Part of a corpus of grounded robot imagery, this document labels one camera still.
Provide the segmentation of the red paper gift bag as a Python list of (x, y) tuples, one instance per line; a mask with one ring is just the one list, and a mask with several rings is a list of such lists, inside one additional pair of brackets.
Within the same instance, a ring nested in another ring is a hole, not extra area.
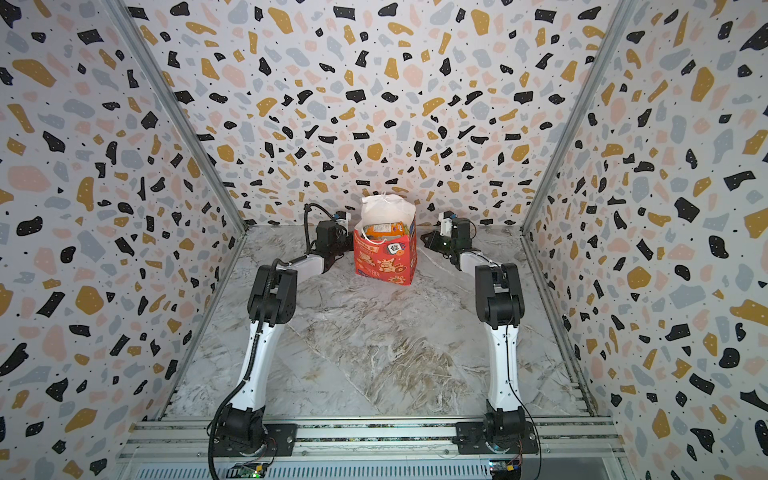
[[(411, 285), (417, 266), (416, 208), (395, 194), (373, 195), (362, 200), (361, 219), (353, 230), (356, 273), (387, 283)], [(389, 241), (370, 241), (366, 225), (403, 222), (409, 233)]]

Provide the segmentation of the orange fruit candy packet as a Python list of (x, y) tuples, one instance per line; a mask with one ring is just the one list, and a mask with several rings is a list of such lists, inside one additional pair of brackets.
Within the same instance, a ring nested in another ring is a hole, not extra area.
[(386, 222), (366, 225), (362, 233), (370, 241), (389, 241), (406, 236), (409, 230), (403, 222)]

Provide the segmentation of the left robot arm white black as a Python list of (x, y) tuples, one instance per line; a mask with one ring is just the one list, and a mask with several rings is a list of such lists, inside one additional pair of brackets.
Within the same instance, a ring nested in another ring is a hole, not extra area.
[(306, 252), (258, 268), (247, 301), (248, 345), (238, 383), (219, 404), (208, 428), (208, 457), (261, 454), (275, 443), (264, 425), (266, 388), (279, 339), (293, 318), (301, 282), (326, 273), (352, 250), (348, 219), (337, 212), (306, 238)]

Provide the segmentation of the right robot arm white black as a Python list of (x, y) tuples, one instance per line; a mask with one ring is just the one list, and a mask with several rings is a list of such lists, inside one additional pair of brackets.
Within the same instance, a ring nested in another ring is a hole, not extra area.
[(484, 442), (492, 451), (507, 452), (522, 443), (527, 408), (517, 373), (517, 340), (525, 314), (518, 266), (497, 262), (473, 246), (474, 223), (444, 212), (438, 228), (421, 236), (424, 246), (443, 255), (474, 281), (475, 310), (489, 345), (490, 383), (483, 418)]

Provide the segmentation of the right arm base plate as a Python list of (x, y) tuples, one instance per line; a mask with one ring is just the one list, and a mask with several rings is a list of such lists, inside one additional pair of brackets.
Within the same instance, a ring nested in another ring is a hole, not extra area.
[(458, 422), (452, 443), (461, 455), (537, 454), (539, 444), (533, 425), (526, 422), (522, 430), (488, 433), (483, 422)]

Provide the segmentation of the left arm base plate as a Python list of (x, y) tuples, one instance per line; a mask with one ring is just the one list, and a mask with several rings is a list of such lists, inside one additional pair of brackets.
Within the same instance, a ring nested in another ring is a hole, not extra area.
[(268, 423), (258, 426), (244, 437), (224, 432), (220, 428), (209, 455), (213, 458), (272, 458), (290, 457), (297, 438), (295, 423)]

